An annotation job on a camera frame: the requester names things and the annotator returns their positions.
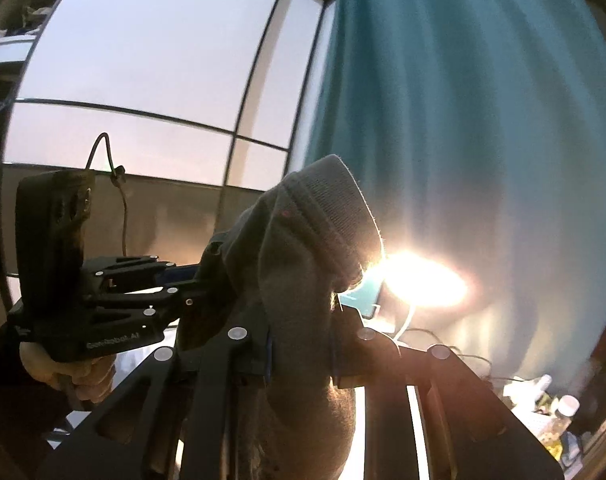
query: gray fabric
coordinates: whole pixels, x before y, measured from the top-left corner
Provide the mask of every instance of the gray fabric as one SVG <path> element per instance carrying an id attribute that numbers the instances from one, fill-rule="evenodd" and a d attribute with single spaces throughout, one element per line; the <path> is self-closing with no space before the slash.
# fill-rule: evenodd
<path id="1" fill-rule="evenodd" d="M 350 172 L 331 155 L 288 175 L 241 216 L 221 252 L 235 309 L 260 301 L 274 345 L 270 386 L 241 397 L 240 478 L 338 478 L 354 393 L 330 381 L 332 303 L 382 255 Z"/>

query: lens flare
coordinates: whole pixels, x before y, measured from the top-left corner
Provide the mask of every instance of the lens flare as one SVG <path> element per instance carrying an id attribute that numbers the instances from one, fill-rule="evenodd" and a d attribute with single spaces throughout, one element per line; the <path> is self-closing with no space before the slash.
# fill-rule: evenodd
<path id="1" fill-rule="evenodd" d="M 393 254 L 382 266 L 389 289 L 414 306 L 454 306 L 467 294 L 467 285 L 457 273 L 416 254 Z"/>

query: metal screw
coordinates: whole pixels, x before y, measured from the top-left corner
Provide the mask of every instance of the metal screw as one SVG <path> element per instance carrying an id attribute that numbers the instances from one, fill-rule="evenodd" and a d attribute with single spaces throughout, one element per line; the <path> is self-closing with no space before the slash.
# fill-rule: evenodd
<path id="1" fill-rule="evenodd" d="M 376 336 L 376 330 L 370 328 L 368 326 L 364 326 L 358 332 L 356 332 L 356 336 L 362 341 L 371 341 Z"/>
<path id="2" fill-rule="evenodd" d="M 168 359 L 171 359 L 173 355 L 174 352 L 172 352 L 171 348 L 161 346 L 160 348 L 156 349 L 156 352 L 154 352 L 154 359 L 157 361 L 167 361 Z"/>
<path id="3" fill-rule="evenodd" d="M 86 213 L 90 210 L 90 205 L 92 204 L 92 188 L 88 187 L 87 191 L 85 191 L 85 204 L 83 207 L 83 211 Z"/>
<path id="4" fill-rule="evenodd" d="M 245 339 L 247 337 L 247 330 L 242 326 L 235 326 L 234 328 L 229 329 L 227 332 L 227 337 L 234 339 L 235 341 L 240 341 L 241 339 Z"/>
<path id="5" fill-rule="evenodd" d="M 434 345 L 430 347 L 430 353 L 436 359 L 447 359 L 452 351 L 445 345 Z"/>

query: black metal bracket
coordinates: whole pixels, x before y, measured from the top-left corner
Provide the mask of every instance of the black metal bracket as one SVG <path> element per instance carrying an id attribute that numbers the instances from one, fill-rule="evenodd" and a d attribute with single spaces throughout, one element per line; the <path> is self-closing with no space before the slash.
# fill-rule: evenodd
<path id="1" fill-rule="evenodd" d="M 231 388 L 265 386 L 270 338 L 260 304 L 206 345 L 157 348 L 46 458 L 39 480 L 172 478 L 183 427 L 181 480 L 226 479 Z"/>
<path id="2" fill-rule="evenodd" d="M 447 346 L 398 346 L 364 328 L 350 307 L 335 308 L 333 329 L 334 384 L 365 387 L 365 480 L 563 478 L 550 453 Z M 408 387 L 416 389 L 418 413 Z M 426 441 L 423 455 L 414 427 Z"/>
<path id="3" fill-rule="evenodd" d="M 72 362 L 140 348 L 163 340 L 163 330 L 192 305 L 207 303 L 211 283 L 197 277 L 178 282 L 164 275 L 181 267 L 155 256 L 87 260 L 80 284 L 65 309 L 47 315 L 27 312 L 19 301 L 8 314 L 24 341 L 38 341 L 55 361 Z M 158 287 L 157 292 L 131 294 Z"/>

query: white bottle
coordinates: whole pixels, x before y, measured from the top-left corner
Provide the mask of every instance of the white bottle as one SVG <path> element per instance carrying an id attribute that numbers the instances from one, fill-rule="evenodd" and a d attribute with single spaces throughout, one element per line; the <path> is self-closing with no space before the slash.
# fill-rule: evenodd
<path id="1" fill-rule="evenodd" d="M 561 397 L 561 400 L 558 401 L 556 411 L 552 415 L 552 420 L 540 437 L 543 446 L 553 446 L 560 440 L 561 435 L 572 423 L 572 417 L 578 411 L 579 406 L 580 403 L 576 397 L 570 395 Z"/>
<path id="2" fill-rule="evenodd" d="M 534 412 L 536 410 L 536 403 L 543 396 L 550 384 L 552 384 L 552 378 L 545 374 L 536 382 L 528 381 L 528 384 L 521 385 L 518 394 L 512 397 L 512 401 L 516 404 L 512 412 Z"/>

